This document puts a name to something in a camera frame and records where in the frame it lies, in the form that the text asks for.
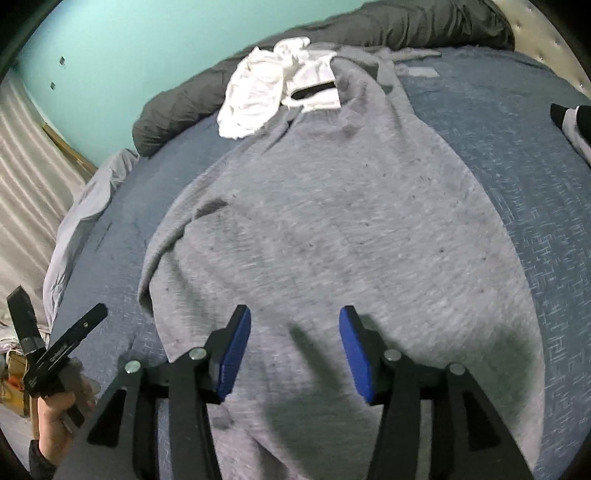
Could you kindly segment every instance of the cardboard box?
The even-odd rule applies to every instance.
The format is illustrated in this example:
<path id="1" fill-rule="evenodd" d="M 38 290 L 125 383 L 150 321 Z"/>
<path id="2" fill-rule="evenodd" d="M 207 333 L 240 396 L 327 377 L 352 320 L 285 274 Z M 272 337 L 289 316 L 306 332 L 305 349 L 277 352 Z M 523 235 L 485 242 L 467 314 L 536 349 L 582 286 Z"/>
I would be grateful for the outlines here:
<path id="1" fill-rule="evenodd" d="M 30 398 L 24 391 L 22 378 L 27 371 L 27 359 L 18 352 L 7 355 L 8 378 L 2 380 L 0 403 L 21 417 L 30 415 Z"/>
<path id="2" fill-rule="evenodd" d="M 12 386 L 8 380 L 2 380 L 0 402 L 21 417 L 28 417 L 30 414 L 29 395 Z"/>

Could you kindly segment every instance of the tufted headboard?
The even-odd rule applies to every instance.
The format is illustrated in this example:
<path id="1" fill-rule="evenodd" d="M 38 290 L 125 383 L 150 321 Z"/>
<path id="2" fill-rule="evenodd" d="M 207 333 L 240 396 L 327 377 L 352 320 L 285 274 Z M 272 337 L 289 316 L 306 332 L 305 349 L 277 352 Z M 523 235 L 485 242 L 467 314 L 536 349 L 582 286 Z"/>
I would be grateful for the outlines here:
<path id="1" fill-rule="evenodd" d="M 544 63 L 591 98 L 591 81 L 565 38 L 553 25 L 557 18 L 551 22 L 529 0 L 493 1 L 511 23 L 515 51 Z"/>

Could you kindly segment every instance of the teal wall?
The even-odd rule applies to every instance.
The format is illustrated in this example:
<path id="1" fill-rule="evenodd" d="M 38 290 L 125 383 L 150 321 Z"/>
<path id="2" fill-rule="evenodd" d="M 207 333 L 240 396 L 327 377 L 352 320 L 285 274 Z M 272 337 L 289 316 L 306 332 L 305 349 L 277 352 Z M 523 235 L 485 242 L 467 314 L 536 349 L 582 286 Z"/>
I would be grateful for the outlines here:
<path id="1" fill-rule="evenodd" d="M 63 0 L 24 47 L 17 72 L 66 141 L 99 165 L 133 146 L 131 126 L 158 92 L 270 34 L 361 3 Z"/>

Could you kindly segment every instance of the dark gray comforter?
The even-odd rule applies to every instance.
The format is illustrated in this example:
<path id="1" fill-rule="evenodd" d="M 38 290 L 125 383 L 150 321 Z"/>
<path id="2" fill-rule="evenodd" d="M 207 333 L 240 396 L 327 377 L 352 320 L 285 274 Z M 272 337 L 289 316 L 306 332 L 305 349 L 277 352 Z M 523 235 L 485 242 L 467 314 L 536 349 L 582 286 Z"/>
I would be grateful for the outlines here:
<path id="1" fill-rule="evenodd" d="M 272 50 L 283 38 L 308 37 L 356 47 L 449 47 L 481 45 L 514 48 L 511 26 L 492 0 L 384 0 L 324 21 L 292 28 L 257 42 Z M 132 135 L 142 156 L 155 154 L 168 140 L 216 112 L 238 63 L 254 46 L 151 99 Z"/>

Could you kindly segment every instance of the white sheet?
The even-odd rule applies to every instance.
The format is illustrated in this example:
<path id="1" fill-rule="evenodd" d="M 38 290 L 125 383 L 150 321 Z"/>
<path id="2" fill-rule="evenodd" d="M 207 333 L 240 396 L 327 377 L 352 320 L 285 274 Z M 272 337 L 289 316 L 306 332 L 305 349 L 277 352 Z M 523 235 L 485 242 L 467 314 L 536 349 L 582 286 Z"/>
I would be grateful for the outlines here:
<path id="1" fill-rule="evenodd" d="M 82 195 L 60 224 L 56 248 L 43 282 L 43 308 L 50 330 L 76 258 L 80 255 L 93 225 L 138 160 L 137 154 L 128 149 L 109 157 L 88 182 Z"/>

